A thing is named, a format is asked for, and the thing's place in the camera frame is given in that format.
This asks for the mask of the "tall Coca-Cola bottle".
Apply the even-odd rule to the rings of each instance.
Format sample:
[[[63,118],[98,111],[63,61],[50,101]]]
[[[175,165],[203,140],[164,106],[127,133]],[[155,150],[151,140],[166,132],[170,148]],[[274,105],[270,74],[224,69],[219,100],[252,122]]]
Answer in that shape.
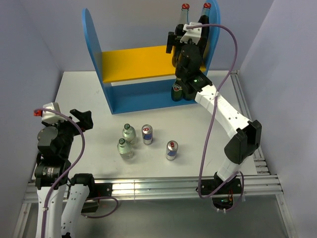
[[[209,3],[209,2],[204,3],[202,14],[201,14],[199,21],[198,21],[199,23],[201,23],[201,24],[209,24],[210,23],[209,15],[210,15],[211,7],[212,7],[211,3]]]

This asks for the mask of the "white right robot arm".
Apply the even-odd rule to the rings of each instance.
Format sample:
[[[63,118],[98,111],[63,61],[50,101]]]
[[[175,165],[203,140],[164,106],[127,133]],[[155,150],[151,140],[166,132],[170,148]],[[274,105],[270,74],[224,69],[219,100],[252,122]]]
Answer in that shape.
[[[214,195],[216,192],[226,193],[231,188],[231,180],[240,173],[241,164],[259,148],[262,125],[240,114],[220,94],[220,87],[214,86],[201,71],[203,58],[199,43],[203,38],[202,31],[210,26],[196,22],[184,24],[181,34],[169,33],[166,52],[169,54],[172,47],[180,47],[176,57],[175,83],[182,91],[182,98],[194,100],[211,113],[207,134],[211,134],[216,120],[229,137],[224,148],[226,158],[212,181],[214,190],[211,195]]]

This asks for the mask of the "clear water bottle front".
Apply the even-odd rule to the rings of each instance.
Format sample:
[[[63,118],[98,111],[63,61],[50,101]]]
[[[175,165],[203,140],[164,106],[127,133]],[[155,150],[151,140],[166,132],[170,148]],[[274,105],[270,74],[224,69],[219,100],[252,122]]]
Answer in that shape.
[[[125,159],[131,159],[133,157],[133,151],[131,144],[124,138],[120,138],[117,144],[117,149],[120,156]]]

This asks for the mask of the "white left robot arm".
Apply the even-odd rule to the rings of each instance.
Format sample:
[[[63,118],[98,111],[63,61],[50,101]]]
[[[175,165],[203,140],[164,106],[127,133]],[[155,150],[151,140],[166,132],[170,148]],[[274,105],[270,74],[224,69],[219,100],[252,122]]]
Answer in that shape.
[[[39,152],[34,172],[39,203],[38,238],[75,237],[83,205],[97,191],[92,174],[68,178],[75,165],[69,161],[74,137],[83,137],[85,131],[93,128],[91,111],[72,109],[70,113],[78,122],[49,108],[34,111],[45,126],[37,135]]]

